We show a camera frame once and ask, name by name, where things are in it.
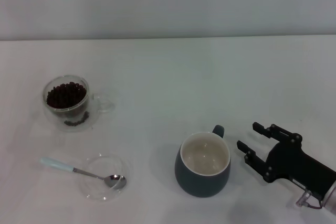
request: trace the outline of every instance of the white tabletop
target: white tabletop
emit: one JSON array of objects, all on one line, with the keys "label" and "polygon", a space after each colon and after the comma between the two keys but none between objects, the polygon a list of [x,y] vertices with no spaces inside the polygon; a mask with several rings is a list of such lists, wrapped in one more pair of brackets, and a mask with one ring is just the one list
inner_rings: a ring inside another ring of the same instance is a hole
[{"label": "white tabletop", "polygon": [[[326,210],[297,209],[303,193],[263,181],[238,140],[266,158],[276,144],[252,130],[275,123],[303,136],[302,149],[336,170],[336,36],[0,42],[0,223],[336,223]],[[52,78],[84,77],[115,110],[79,133],[54,129],[40,94]],[[175,157],[190,134],[225,128],[230,178],[211,198],[185,193]],[[80,166],[109,150],[133,176],[119,198],[85,199],[75,174],[41,156]]]}]

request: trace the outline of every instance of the dark gray mug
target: dark gray mug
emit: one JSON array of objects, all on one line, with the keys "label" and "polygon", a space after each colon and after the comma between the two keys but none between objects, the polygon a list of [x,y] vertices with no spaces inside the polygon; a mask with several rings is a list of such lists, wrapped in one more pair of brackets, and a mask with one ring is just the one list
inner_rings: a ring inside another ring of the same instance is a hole
[{"label": "dark gray mug", "polygon": [[196,197],[218,194],[230,173],[231,155],[223,139],[224,128],[199,132],[183,141],[175,161],[175,177],[187,193]]}]

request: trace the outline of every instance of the mug handle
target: mug handle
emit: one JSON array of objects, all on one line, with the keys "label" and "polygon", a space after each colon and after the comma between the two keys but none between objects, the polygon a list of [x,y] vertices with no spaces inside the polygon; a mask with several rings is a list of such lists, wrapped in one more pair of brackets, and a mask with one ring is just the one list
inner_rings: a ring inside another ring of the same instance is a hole
[{"label": "mug handle", "polygon": [[223,138],[223,136],[224,136],[224,127],[220,126],[220,125],[216,125],[214,127],[214,130],[212,131],[212,133],[215,133],[216,135],[218,135],[221,138]]},{"label": "mug handle", "polygon": [[106,94],[95,93],[93,94],[93,98],[99,102],[98,111],[100,113],[110,112],[114,109],[114,104],[110,101]]}]

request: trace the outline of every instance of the spoon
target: spoon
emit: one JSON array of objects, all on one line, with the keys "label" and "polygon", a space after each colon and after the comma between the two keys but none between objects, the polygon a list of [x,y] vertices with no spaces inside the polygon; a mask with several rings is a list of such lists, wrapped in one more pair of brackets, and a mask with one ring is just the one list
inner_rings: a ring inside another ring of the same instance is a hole
[{"label": "spoon", "polygon": [[121,176],[121,175],[111,175],[111,176],[107,176],[107,177],[100,177],[100,176],[97,176],[95,174],[92,174],[92,173],[88,173],[84,170],[81,170],[81,169],[77,169],[77,168],[74,168],[73,166],[71,165],[67,165],[67,164],[64,164],[58,160],[55,160],[55,159],[52,159],[52,158],[49,158],[49,157],[42,157],[40,159],[40,163],[43,164],[43,165],[46,165],[46,166],[50,166],[52,168],[56,168],[56,169],[59,169],[59,170],[65,170],[67,172],[73,172],[73,173],[80,173],[80,174],[83,174],[83,175],[86,175],[86,176],[90,176],[90,177],[93,177],[93,178],[98,178],[98,179],[101,179],[105,182],[105,184],[108,186],[108,187],[113,187],[117,184],[117,186],[115,186],[113,189],[114,190],[120,190],[121,188],[123,188],[126,183],[127,183],[127,180],[124,176]]}]

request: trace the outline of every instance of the light blue spoon handle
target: light blue spoon handle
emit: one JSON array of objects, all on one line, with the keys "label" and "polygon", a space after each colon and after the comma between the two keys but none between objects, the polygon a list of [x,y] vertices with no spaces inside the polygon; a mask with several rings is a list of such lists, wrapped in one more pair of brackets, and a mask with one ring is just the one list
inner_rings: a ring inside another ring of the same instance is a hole
[{"label": "light blue spoon handle", "polygon": [[49,157],[42,157],[40,159],[40,163],[46,166],[50,166],[52,168],[56,168],[59,170],[65,170],[66,172],[73,172],[74,167],[71,165],[64,164],[60,161],[57,161],[55,159],[49,158]]}]

